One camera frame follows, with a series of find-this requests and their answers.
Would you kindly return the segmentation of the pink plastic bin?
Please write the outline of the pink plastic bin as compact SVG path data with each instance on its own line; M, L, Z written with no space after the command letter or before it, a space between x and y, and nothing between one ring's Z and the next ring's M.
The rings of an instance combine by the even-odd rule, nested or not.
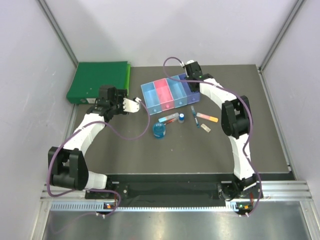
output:
M155 80L155 90L159 99L162 111L171 110L174 108L174 99L170 91L170 87L165 78Z

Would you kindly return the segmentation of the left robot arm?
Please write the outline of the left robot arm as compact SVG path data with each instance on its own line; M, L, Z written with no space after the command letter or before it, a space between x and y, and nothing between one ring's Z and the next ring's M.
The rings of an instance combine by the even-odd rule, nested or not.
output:
M90 106L82 122L73 134L59 147L48 151L48 174L46 186L62 187L77 191L96 189L102 198L109 198L114 191L108 177L88 170L85 155L95 137L115 115L126 115L124 103L127 89L102 85L98 98Z

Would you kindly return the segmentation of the light blue end bin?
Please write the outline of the light blue end bin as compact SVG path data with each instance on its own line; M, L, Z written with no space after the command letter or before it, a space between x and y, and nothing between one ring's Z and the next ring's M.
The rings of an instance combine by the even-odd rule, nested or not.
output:
M161 104L157 95L156 87L153 82L141 85L145 105L150 115L155 115L162 111Z

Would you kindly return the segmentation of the dark green ring binder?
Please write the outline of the dark green ring binder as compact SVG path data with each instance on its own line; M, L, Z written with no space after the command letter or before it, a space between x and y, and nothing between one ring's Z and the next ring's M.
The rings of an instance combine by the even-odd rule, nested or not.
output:
M99 96L101 86L126 89L124 84L127 64L127 61L79 62L66 94L67 100L76 105L93 104Z

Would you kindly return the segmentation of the light green plastic folder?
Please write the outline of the light green plastic folder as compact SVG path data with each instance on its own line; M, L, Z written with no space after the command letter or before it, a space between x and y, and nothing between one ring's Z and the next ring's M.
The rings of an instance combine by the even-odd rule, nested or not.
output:
M126 75L125 75L125 82L124 87L128 90L130 87L130 74L131 74L131 64L127 64L126 66Z

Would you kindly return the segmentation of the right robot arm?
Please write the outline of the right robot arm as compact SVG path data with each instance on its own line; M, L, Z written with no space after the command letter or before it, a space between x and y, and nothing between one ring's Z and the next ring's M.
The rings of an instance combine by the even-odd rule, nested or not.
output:
M221 127L230 140L234 160L232 195L245 198L257 184L249 144L253 125L249 99L224 88L210 74L204 74L194 60L186 62L183 68L190 88L199 90L221 109Z

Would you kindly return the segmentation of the purple plastic bin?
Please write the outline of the purple plastic bin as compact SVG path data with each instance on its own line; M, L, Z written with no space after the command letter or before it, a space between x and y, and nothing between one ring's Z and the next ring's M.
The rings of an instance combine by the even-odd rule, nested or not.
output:
M182 98L182 106L193 104L200 101L200 92L199 91L191 91L188 82L180 82L178 84L179 87L179 97Z

